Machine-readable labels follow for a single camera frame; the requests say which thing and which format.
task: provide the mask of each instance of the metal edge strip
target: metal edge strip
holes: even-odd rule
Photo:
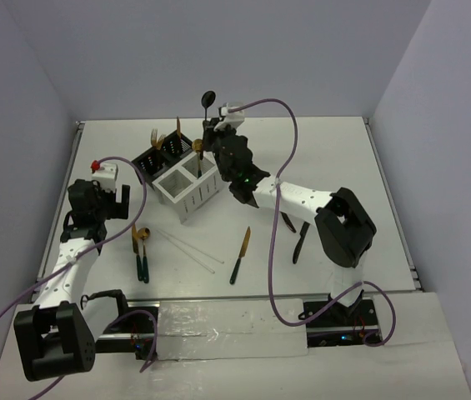
[[[41,260],[41,267],[38,270],[37,281],[42,279],[46,273],[46,266],[48,264],[48,258],[50,256],[50,249],[52,248],[53,239],[55,238],[55,232],[58,226],[59,215],[61,214],[61,209],[63,208],[63,203],[65,201],[65,195],[67,193],[68,180],[72,174],[74,162],[76,161],[76,155],[78,154],[79,142],[83,133],[83,128],[85,127],[85,122],[76,122],[78,129],[74,134],[73,144],[71,148],[70,159],[68,160],[67,172],[63,181],[63,186],[61,187],[61,192],[59,193],[59,203],[56,208],[56,212],[53,215],[52,227],[50,229],[50,234],[48,235],[48,240],[46,241],[46,247],[44,248],[43,259]]]
[[[385,290],[386,294],[404,294],[404,293],[415,293],[415,289],[409,290]],[[363,298],[372,298],[380,293],[374,289],[374,292],[365,290]],[[304,302],[327,302],[328,293],[320,294],[275,294],[274,299],[292,299],[299,298]],[[175,298],[156,298],[156,299],[141,299],[141,298],[129,298],[129,307],[159,307],[160,303],[200,303],[200,302],[225,302],[225,301],[248,301],[248,300],[269,300],[270,297],[267,294],[263,295],[251,295],[251,296],[236,296],[236,297],[175,297]]]
[[[383,171],[382,162],[378,155],[378,149],[376,148],[376,143],[374,142],[374,138],[372,136],[372,131],[370,129],[370,121],[368,118],[363,118],[365,123],[365,128],[367,129],[368,140],[370,141],[370,145],[372,146],[372,150],[374,156],[376,157],[376,163],[378,164],[379,174],[382,177],[383,185],[385,187],[385,192],[387,193],[387,199],[389,204],[391,205],[391,210],[393,211],[394,221],[396,222],[396,226],[398,228],[398,234],[400,236],[400,241],[402,242],[403,251],[405,252],[405,257],[408,260],[408,265],[413,267],[413,259],[411,258],[411,252],[409,251],[408,243],[405,240],[405,235],[403,233],[402,224],[400,223],[400,218],[398,217],[398,212],[396,211],[396,206],[394,205],[393,195],[391,194],[391,190],[389,189],[387,178],[385,177],[385,172]]]
[[[368,325],[364,327],[367,330],[379,329],[379,325]],[[309,327],[306,329],[306,333],[327,333],[327,332],[337,332],[337,331],[353,331],[352,327]],[[98,340],[129,340],[130,333],[104,333],[100,335]],[[153,338],[153,333],[134,333],[133,336],[137,336],[140,339]]]

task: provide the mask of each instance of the gold knife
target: gold knife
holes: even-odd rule
[[[235,263],[235,268],[232,272],[232,277],[229,278],[229,282],[234,285],[235,281],[237,280],[238,268],[241,266],[241,260],[246,255],[246,250],[248,249],[248,243],[250,242],[250,235],[252,234],[252,230],[250,227],[246,230],[246,234],[244,235],[243,245],[241,246],[241,251],[238,253],[238,259]]]

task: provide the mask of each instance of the cable clip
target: cable clip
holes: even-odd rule
[[[272,193],[274,190],[276,190],[276,187],[280,186],[282,184],[282,180],[279,177],[276,177],[274,179],[274,185],[270,188],[270,192]]]
[[[75,263],[78,262],[78,259],[76,257],[67,256],[67,261],[70,264],[70,266],[73,266]]]

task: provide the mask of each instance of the fork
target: fork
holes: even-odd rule
[[[150,143],[153,148],[156,148],[158,145],[158,129],[156,127],[152,129],[152,133],[150,133]]]
[[[164,140],[165,140],[165,135],[161,135],[161,136],[159,137],[158,142],[157,142],[156,145],[155,145],[155,148],[156,148],[157,150],[161,150],[161,146],[163,145]]]

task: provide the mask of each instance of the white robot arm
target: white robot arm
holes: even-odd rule
[[[372,245],[376,227],[355,195],[341,187],[337,192],[320,192],[281,182],[252,162],[248,139],[237,135],[244,122],[244,111],[229,112],[240,103],[219,108],[219,118],[203,122],[203,150],[213,152],[222,179],[241,203],[275,209],[277,190],[281,190],[280,211],[314,225],[323,250],[334,262],[331,298],[363,280],[363,261]],[[358,287],[338,302],[352,312],[362,296]]]
[[[78,179],[68,188],[72,210],[67,213],[53,272],[72,266],[48,281],[28,311],[19,312],[13,326],[24,374],[29,381],[90,371],[95,342],[109,323],[127,311],[122,291],[97,293],[83,307],[88,274],[102,251],[105,221],[128,219],[129,186],[116,201],[118,167],[103,162],[93,180]],[[79,253],[98,245],[98,251]]]

